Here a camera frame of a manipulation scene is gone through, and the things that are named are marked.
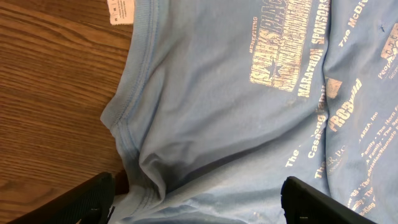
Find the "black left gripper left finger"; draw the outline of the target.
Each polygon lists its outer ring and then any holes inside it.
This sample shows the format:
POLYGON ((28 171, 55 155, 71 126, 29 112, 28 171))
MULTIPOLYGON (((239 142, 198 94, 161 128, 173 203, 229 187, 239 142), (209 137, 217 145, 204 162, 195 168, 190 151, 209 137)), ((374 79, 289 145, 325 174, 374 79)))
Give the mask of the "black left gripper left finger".
POLYGON ((9 224, 107 224, 114 196, 114 177, 102 172, 9 224))

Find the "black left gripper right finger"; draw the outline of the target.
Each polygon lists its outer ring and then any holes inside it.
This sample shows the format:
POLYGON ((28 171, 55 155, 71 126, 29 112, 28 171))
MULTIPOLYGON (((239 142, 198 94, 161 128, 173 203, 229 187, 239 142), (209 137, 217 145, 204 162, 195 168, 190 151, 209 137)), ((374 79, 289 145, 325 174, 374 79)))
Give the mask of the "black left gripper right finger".
POLYGON ((281 206, 287 224, 375 224, 294 176, 282 185, 281 206))

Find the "light blue printed t-shirt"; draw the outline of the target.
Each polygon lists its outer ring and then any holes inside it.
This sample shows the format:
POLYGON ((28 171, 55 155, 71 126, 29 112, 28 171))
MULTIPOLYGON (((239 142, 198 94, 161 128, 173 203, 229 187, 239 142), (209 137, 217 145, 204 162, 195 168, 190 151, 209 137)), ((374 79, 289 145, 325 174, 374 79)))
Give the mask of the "light blue printed t-shirt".
POLYGON ((397 2, 136 1, 111 223, 284 223, 289 176, 397 222, 397 2))

